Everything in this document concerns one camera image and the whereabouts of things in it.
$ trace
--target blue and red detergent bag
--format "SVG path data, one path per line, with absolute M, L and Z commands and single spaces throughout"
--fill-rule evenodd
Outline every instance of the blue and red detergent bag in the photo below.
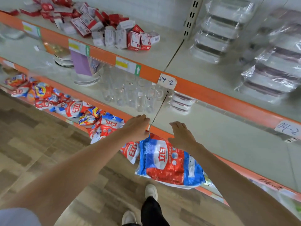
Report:
M 203 169 L 196 160 L 167 140 L 150 133 L 139 145 L 140 163 L 135 174 L 185 189 L 205 182 Z

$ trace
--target person's left hand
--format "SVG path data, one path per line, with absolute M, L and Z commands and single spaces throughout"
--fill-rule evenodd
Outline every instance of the person's left hand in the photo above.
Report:
M 148 128 L 150 119 L 145 114 L 138 115 L 129 119 L 120 131 L 128 138 L 129 141 L 138 142 L 149 136 Z

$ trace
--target person's right hand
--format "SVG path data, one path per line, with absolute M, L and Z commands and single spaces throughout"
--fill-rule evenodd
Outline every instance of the person's right hand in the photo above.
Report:
M 184 151 L 189 151 L 192 144 L 195 144 L 195 138 L 191 132 L 187 129 L 184 123 L 175 121 L 169 123 L 173 129 L 173 135 L 175 138 L 168 138 L 168 141 L 175 147 Z

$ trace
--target wooden floor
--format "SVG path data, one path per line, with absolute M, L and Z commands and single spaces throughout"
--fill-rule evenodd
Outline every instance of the wooden floor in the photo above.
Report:
M 0 205 L 56 163 L 89 145 L 86 133 L 0 92 Z M 134 175 L 132 165 L 116 154 L 95 182 L 70 204 L 55 225 L 121 226 L 131 209 L 140 221 L 145 185 L 158 189 L 158 202 L 171 226 L 243 225 L 228 206 L 192 190 L 181 190 Z

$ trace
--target black pants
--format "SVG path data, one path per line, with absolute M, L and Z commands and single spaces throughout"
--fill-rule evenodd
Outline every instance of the black pants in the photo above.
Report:
M 141 208 L 141 222 L 143 226 L 169 226 L 164 219 L 159 203 L 148 197 Z M 139 224 L 124 224 L 123 226 L 135 226 Z

